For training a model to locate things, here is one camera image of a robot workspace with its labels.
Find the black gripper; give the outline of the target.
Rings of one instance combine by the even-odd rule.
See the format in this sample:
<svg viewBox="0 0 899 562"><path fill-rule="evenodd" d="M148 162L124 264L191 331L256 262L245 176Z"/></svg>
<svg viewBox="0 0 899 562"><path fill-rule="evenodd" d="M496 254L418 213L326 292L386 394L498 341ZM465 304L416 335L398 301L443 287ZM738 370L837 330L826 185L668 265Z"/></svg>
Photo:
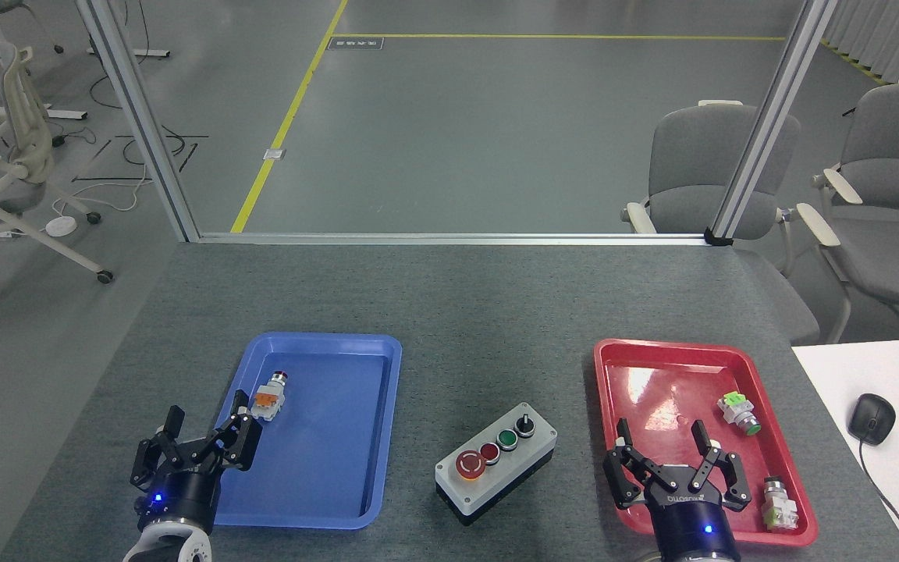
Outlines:
<svg viewBox="0 0 899 562"><path fill-rule="evenodd" d="M225 466L240 471L251 468L263 433L263 426L249 412L249 395L237 390L232 413L210 434L197 452L197 463L203 465L208 457L214 459L210 470L179 468L183 456L178 451L177 438L185 412L178 405L169 409L165 423L152 438L140 441L130 475L130 483L140 491L147 491L136 501L137 528L143 531L158 522L184 520L188 525L211 534L215 512L220 501L220 479ZM165 457L160 466L161 456Z"/></svg>
<svg viewBox="0 0 899 562"><path fill-rule="evenodd" d="M703 420L690 427L697 451L702 455L699 469L689 465L656 465L634 447L627 419L617 422L617 440L603 459L603 470L618 509L644 503L652 517L661 560L739 561L741 560L729 526L726 509L742 512L752 501L742 459L724 451L709 438ZM719 468L727 491L722 494L709 474ZM677 488L670 489L670 484Z"/></svg>

